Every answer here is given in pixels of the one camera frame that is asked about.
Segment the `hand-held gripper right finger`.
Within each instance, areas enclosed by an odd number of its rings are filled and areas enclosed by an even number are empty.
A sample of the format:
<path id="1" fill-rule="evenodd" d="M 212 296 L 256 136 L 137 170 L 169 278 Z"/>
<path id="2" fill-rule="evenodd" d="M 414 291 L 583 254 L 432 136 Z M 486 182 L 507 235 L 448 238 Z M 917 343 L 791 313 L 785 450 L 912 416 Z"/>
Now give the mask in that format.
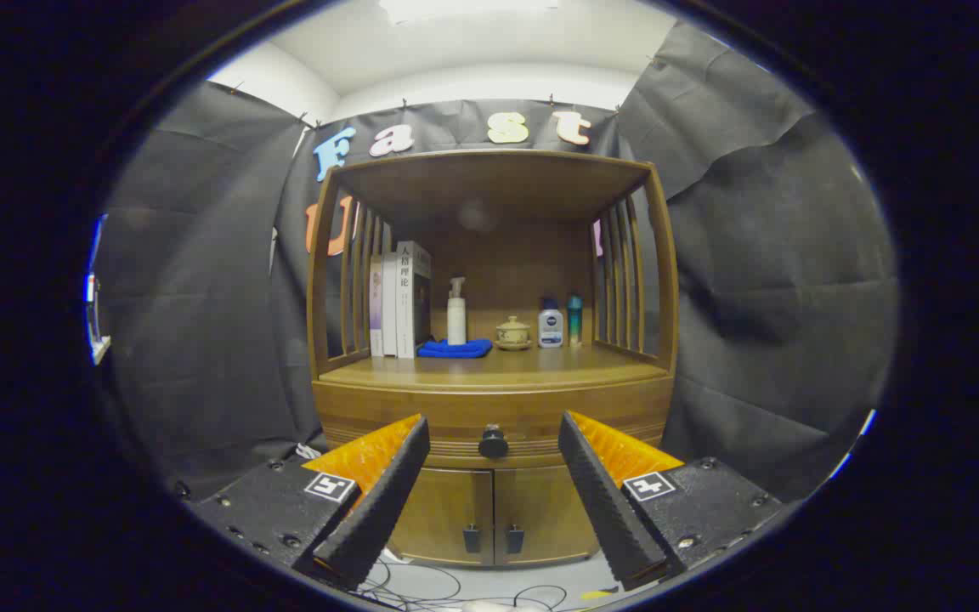
<path id="1" fill-rule="evenodd" d="M 558 448 L 614 579 L 671 580 L 745 543 L 784 504 L 714 457 L 684 462 L 576 411 Z"/>

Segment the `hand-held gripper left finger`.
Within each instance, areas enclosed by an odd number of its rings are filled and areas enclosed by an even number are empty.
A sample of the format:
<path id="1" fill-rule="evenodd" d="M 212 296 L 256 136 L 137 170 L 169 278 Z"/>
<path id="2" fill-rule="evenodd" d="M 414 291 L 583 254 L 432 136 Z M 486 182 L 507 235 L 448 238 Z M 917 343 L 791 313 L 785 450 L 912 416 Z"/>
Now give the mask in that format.
<path id="1" fill-rule="evenodd" d="M 315 458 L 249 470 L 193 512 L 269 564 L 353 590 L 392 537 L 430 451 L 415 414 Z"/>

